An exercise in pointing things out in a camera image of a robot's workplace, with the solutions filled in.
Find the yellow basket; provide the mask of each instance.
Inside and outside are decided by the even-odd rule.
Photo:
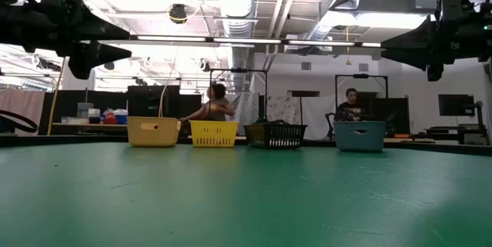
[[[173,146],[180,129],[176,118],[128,117],[128,141],[135,147]]]
[[[194,147],[234,147],[239,122],[190,122]]]

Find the light blue basket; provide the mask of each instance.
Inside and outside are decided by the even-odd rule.
[[[337,148],[349,152],[381,152],[386,122],[335,122]]]

